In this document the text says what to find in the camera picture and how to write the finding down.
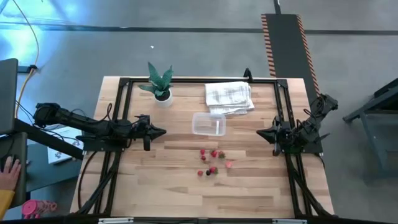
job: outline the person's hand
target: person's hand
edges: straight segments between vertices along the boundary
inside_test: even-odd
[[[12,164],[12,157],[9,156],[4,165],[4,170],[0,170],[0,190],[14,190],[20,172],[21,165],[19,164],[19,160],[15,160],[15,163]]]

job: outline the gray floor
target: gray floor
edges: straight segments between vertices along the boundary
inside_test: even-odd
[[[260,28],[259,15],[273,13],[272,0],[17,0],[31,22],[138,27]],[[280,0],[283,13],[301,14],[306,29],[398,29],[393,0]],[[23,22],[9,2],[0,22]],[[95,109],[102,77],[145,75],[146,62],[159,70],[173,64],[176,75],[241,76],[246,67],[268,77],[261,34],[142,32],[61,32],[36,29],[40,71],[29,82],[22,104],[57,102]],[[360,122],[341,118],[370,94],[397,77],[398,36],[307,36],[320,89],[339,100],[339,110],[324,120],[326,176],[335,213],[341,217],[398,222],[397,179],[366,181],[374,172],[373,154]],[[30,30],[0,30],[0,59],[17,57],[31,64],[36,53]],[[21,87],[24,75],[19,75]],[[75,181],[34,192],[32,198],[56,200],[68,213]],[[65,192],[61,198],[59,191]],[[19,217],[18,208],[7,219]]]

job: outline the orange striped tape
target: orange striped tape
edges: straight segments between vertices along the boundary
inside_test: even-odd
[[[264,33],[264,41],[266,43],[269,75],[272,77],[276,77],[274,56],[272,54],[271,39],[269,38],[268,23],[265,14],[261,14],[261,24],[262,24],[262,31]]]
[[[312,59],[311,59],[310,51],[308,49],[308,44],[307,44],[307,38],[305,37],[305,34],[304,34],[303,22],[299,15],[297,15],[297,24],[298,24],[298,28],[300,29],[300,32],[301,32],[301,37],[303,39],[305,53],[307,53],[307,60],[308,60],[308,65],[310,66],[313,85],[315,87],[317,96],[319,96],[320,90],[319,90],[319,86],[318,86],[318,80],[317,80],[317,76],[315,75],[315,71],[313,69]]]

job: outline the folded cloth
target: folded cloth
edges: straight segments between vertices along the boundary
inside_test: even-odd
[[[210,113],[246,114],[254,109],[251,88],[246,82],[205,84],[206,104]]]

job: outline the wooden table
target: wooden table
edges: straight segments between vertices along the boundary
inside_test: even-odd
[[[119,78],[104,77],[95,119],[101,119],[108,103],[114,103]],[[309,109],[309,105],[304,82],[296,78],[287,81],[295,119],[306,119],[303,109]],[[256,130],[271,126],[277,114],[272,85],[251,85],[256,108],[246,115],[227,116],[226,135],[222,137],[192,134],[193,114],[208,111],[204,84],[174,83],[174,102],[170,108],[157,107],[153,95],[136,85],[132,90],[129,120],[135,121],[134,115],[149,114],[152,123],[166,129],[167,134],[155,139],[149,152],[137,140],[122,154],[113,217],[294,217],[285,158],[272,156],[273,145],[256,134]],[[224,161],[212,159],[211,163],[219,167],[219,174],[198,177],[198,170],[208,168],[199,159],[200,149],[224,151],[233,168],[226,170]],[[88,165],[81,190],[83,203],[98,185],[103,157],[104,153],[97,153]],[[333,213],[321,161],[314,155],[302,157],[309,189]],[[300,191],[299,200],[304,211]],[[71,212],[76,210],[75,192]]]

